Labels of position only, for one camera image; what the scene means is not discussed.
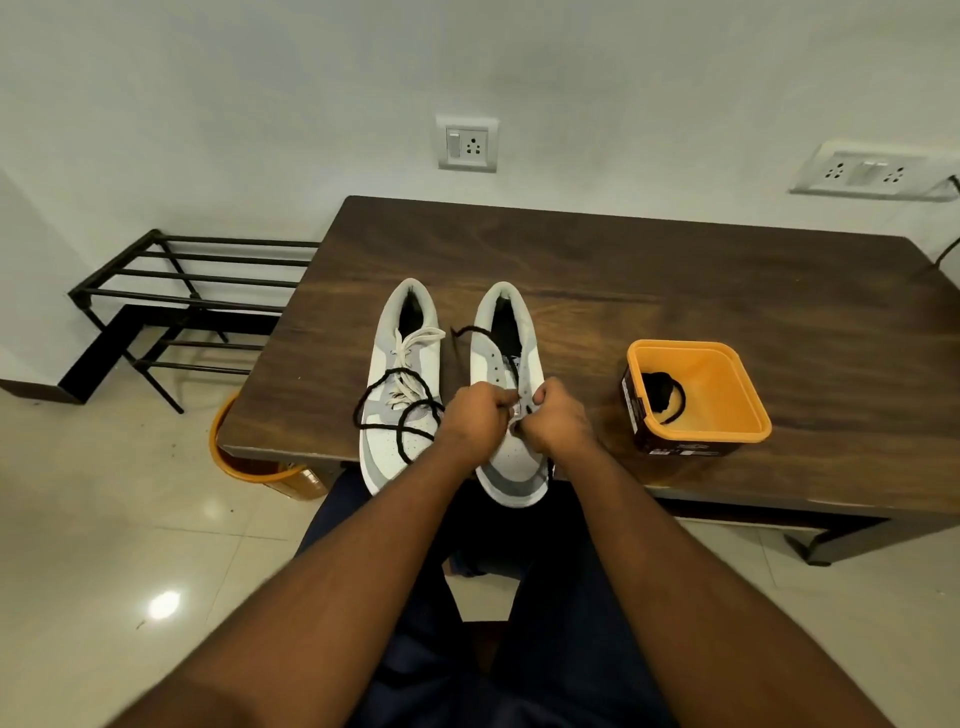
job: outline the wooden table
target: wooden table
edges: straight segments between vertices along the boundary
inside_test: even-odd
[[[678,515],[824,528],[828,564],[960,522],[960,292],[908,240],[349,197],[220,435],[227,451],[357,459],[350,413],[404,278],[441,326],[506,279],[540,358],[604,445]],[[640,455],[618,382],[638,338],[736,349],[774,430],[724,458]],[[445,398],[468,340],[444,340]]]

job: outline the orange bucket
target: orange bucket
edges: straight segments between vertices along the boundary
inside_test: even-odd
[[[296,500],[313,500],[325,496],[326,487],[317,475],[305,465],[284,465],[270,460],[235,457],[217,445],[217,435],[220,434],[224,419],[239,396],[239,391],[234,392],[223,403],[210,426],[208,439],[210,456],[217,467],[237,480],[261,483]]]
[[[683,414],[668,425],[643,384],[642,375],[655,372],[667,372],[685,392]],[[635,442],[651,455],[726,455],[772,430],[743,362],[726,344],[640,339],[627,349],[621,385]]]

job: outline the person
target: person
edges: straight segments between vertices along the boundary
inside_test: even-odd
[[[603,449],[557,379],[518,430],[570,485],[523,511],[461,488],[516,400],[461,389],[433,444],[376,497],[342,475],[291,563],[111,725],[889,728]],[[510,518],[485,522],[484,501]],[[441,569],[471,538],[516,540],[529,557],[489,675]]]

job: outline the table leg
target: table leg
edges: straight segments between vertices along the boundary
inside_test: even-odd
[[[853,529],[832,529],[817,534],[805,545],[793,536],[784,536],[786,542],[811,567],[828,567],[838,561],[853,558],[870,551],[902,544],[930,533],[946,530],[960,524],[953,518],[923,518],[921,520],[887,519]]]

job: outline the black metal rack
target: black metal rack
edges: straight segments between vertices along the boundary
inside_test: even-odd
[[[234,344],[227,333],[257,333],[269,336],[273,331],[279,314],[284,306],[262,303],[238,303],[216,301],[204,298],[194,282],[233,283],[238,285],[269,286],[272,288],[296,288],[297,283],[290,280],[253,279],[236,276],[209,276],[191,274],[184,271],[181,261],[198,260],[218,263],[257,264],[269,266],[296,266],[305,268],[310,259],[292,259],[260,257],[250,255],[212,255],[189,253],[174,250],[171,243],[204,243],[213,246],[260,246],[265,248],[292,248],[316,250],[319,243],[293,240],[259,240],[251,238],[205,237],[196,235],[168,235],[159,230],[151,230],[130,245],[120,255],[108,262],[79,285],[69,291],[71,301],[93,322],[100,331],[97,341],[87,350],[68,374],[80,380],[77,398],[86,401],[93,389],[99,385],[107,371],[116,363],[116,357],[122,355],[128,362],[170,403],[177,412],[183,408],[171,397],[163,386],[150,374],[150,369],[182,369],[193,372],[214,374],[248,375],[250,370],[235,367],[211,367],[200,364],[181,364],[161,361],[169,347],[189,347],[195,349],[221,349],[245,352],[257,352],[262,345]],[[170,261],[173,272],[145,271],[128,268],[139,258],[162,258]],[[167,296],[137,291],[106,289],[102,286],[115,276],[133,278],[182,280],[188,296]],[[156,301],[162,303],[182,303],[183,307],[132,305],[123,306],[120,313],[108,324],[92,310],[94,296],[130,299],[134,301]],[[133,356],[127,346],[144,326],[166,326],[167,329],[150,350],[140,358]],[[219,342],[200,342],[179,340],[177,337],[186,330],[215,331]]]

